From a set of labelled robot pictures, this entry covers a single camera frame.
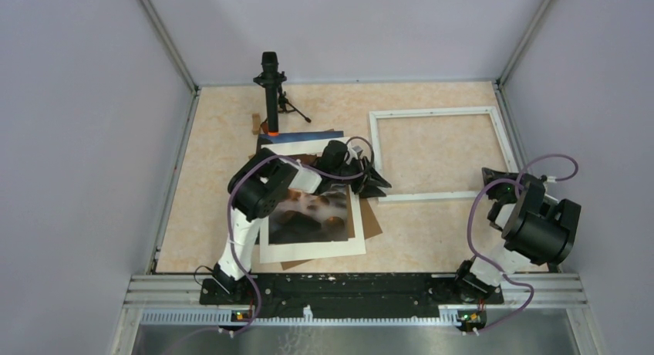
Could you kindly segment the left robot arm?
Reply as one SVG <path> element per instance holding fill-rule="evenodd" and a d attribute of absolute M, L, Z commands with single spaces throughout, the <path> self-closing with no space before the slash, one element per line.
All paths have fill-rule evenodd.
<path fill-rule="evenodd" d="M 246 297 L 251 280 L 252 252 L 262 225 L 291 191 L 321 195 L 332 187 L 345 188 L 359 198 L 383 198 L 392 187 L 376 169 L 375 155 L 365 155 L 351 138 L 331 139 L 307 164 L 259 149 L 228 184 L 228 239 L 212 270 L 218 294 L 228 303 Z"/>

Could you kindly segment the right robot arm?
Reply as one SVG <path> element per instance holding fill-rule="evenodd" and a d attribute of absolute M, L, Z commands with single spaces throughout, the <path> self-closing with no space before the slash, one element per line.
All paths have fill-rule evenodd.
<path fill-rule="evenodd" d="M 452 281 L 454 296 L 463 303 L 487 300 L 505 275 L 530 265 L 558 265 L 571 253 L 582 211 L 580 204 L 548 196 L 546 177 L 520 175 L 484 167 L 484 188 L 474 199 L 467 221 L 467 244 L 473 256 L 463 261 Z M 490 252 L 473 242 L 475 207 L 482 197 L 493 202 L 487 214 L 502 241 Z"/>

